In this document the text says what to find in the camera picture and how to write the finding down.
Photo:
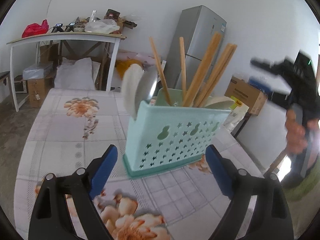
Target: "red plastic bag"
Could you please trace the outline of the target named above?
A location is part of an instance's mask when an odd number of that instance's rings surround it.
[[[48,30],[49,30],[49,24],[47,20],[44,20],[41,25],[39,25],[38,23],[33,23],[26,27],[26,29],[22,34],[22,38],[38,35],[38,34],[44,34],[44,33],[47,33]]]

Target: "cardboard box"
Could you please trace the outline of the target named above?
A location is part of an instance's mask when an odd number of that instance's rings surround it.
[[[54,87],[56,72],[51,72],[45,78],[28,80],[29,100],[31,107],[41,107],[49,90]]]
[[[263,92],[236,77],[231,78],[230,84],[224,95],[226,97],[234,96],[235,98],[238,98],[249,107],[248,112],[254,115],[260,113],[267,100],[267,96]]]
[[[58,43],[40,46],[40,63],[57,62],[58,48]]]

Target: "wooden chopstick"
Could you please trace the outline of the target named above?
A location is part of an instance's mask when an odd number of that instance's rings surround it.
[[[209,91],[212,83],[216,79],[218,73],[220,72],[221,68],[223,67],[224,63],[227,61],[228,56],[231,53],[232,44],[228,43],[225,49],[223,50],[220,58],[218,59],[217,63],[214,65],[213,70],[208,78],[208,81],[206,82],[206,85],[203,87],[203,89],[200,92],[200,95],[196,98],[196,101],[194,103],[194,107],[199,107],[200,103],[202,102],[203,98]]]
[[[221,70],[219,71],[216,79],[214,80],[214,82],[211,84],[210,89],[207,91],[206,95],[204,96],[204,98],[202,99],[201,103],[199,104],[199,107],[203,107],[204,104],[206,103],[208,97],[210,96],[210,94],[212,93],[212,91],[214,90],[214,87],[217,85],[217,83],[219,82],[221,76],[223,75],[224,71],[226,70],[234,52],[236,51],[237,45],[233,44],[232,45],[232,49],[231,49],[231,53],[228,56],[228,59],[226,60],[226,62],[224,63],[223,67],[221,68]]]
[[[165,81],[163,70],[161,68],[160,59],[159,59],[159,56],[158,56],[158,53],[157,53],[156,46],[155,46],[155,43],[153,41],[153,38],[149,37],[149,41],[150,41],[151,48],[152,48],[152,51],[153,51],[153,56],[155,57],[155,60],[156,60],[156,67],[158,69],[158,73],[159,73],[159,76],[160,76],[161,84],[162,84],[162,87],[164,89],[165,100],[167,101],[167,103],[170,106],[172,106],[172,102],[171,102],[171,98],[170,98],[170,95],[169,95],[167,82]]]
[[[183,37],[179,38],[180,43],[180,60],[181,60],[181,81],[182,81],[182,99],[184,100],[187,95],[187,78],[186,78],[186,59],[184,52]]]
[[[188,89],[186,98],[183,100],[182,106],[190,106],[192,101],[195,99],[199,88],[201,86],[201,83],[203,82],[205,75],[207,74],[207,71],[211,65],[211,62],[213,60],[213,57],[218,49],[219,43],[221,40],[221,34],[215,33],[209,42],[209,46],[207,48],[207,51],[204,54],[204,57],[198,67],[198,70],[193,77],[193,80],[191,82],[191,85]]]

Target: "human hand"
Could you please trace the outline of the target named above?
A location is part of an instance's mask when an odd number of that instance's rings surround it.
[[[290,109],[287,111],[287,120],[285,122],[285,127],[288,130],[287,133],[287,147],[286,151],[291,154],[301,154],[305,148],[308,146],[308,142],[305,139],[305,129],[302,125],[296,122],[296,114]],[[308,163],[308,168],[313,165],[319,152],[320,144],[320,131],[318,125],[319,119],[313,119],[308,121],[308,128],[315,132],[315,139],[312,145],[311,155]]]

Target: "refrigerator label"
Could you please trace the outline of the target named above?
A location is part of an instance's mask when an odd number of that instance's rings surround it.
[[[221,31],[224,32],[225,28],[226,28],[226,25],[223,23],[221,27]]]

